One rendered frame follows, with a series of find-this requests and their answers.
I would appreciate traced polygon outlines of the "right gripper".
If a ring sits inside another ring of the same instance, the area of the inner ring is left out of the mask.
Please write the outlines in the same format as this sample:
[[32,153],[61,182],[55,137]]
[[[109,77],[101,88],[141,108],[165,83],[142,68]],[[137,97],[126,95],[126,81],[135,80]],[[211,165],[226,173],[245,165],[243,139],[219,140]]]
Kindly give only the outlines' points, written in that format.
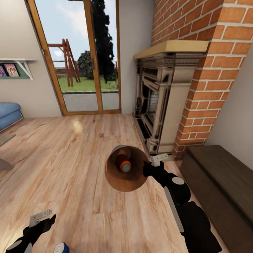
[[165,171],[164,169],[164,162],[163,161],[160,161],[160,166],[153,166],[151,164],[148,164],[146,161],[143,161],[144,163],[144,166],[143,166],[143,175],[145,177],[148,177],[148,176],[151,176],[155,178],[155,180],[157,181],[157,177],[158,177],[158,174],[161,172],[161,171]]

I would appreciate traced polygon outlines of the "can of soda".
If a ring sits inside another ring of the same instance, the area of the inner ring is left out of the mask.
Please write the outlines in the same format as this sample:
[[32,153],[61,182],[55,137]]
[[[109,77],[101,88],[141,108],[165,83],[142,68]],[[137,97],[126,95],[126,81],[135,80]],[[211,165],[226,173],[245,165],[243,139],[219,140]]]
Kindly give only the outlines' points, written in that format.
[[65,242],[59,242],[55,246],[53,253],[70,253],[70,249]]
[[131,170],[131,163],[129,162],[129,159],[126,156],[119,155],[117,161],[121,171],[129,172]]

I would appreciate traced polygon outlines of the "trash can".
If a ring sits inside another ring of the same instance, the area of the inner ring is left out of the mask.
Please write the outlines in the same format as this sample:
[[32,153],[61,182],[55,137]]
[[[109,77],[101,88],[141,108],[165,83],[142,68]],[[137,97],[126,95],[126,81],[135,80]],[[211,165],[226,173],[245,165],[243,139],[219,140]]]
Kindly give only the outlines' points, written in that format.
[[[124,155],[131,163],[131,170],[123,172],[120,170],[117,158]],[[143,161],[150,164],[148,156],[135,146],[118,145],[114,147],[106,160],[104,173],[109,185],[120,192],[132,192],[140,188],[148,177],[143,175]]]

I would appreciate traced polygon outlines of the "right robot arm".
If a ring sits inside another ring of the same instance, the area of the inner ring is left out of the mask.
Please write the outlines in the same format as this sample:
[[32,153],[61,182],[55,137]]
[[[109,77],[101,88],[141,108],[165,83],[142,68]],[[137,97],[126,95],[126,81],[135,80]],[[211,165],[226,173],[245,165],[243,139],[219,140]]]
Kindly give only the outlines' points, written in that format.
[[143,175],[151,176],[164,188],[173,216],[189,253],[224,253],[216,237],[211,232],[209,217],[205,211],[190,201],[191,192],[187,182],[164,169],[168,155],[152,156],[152,163],[143,161]]

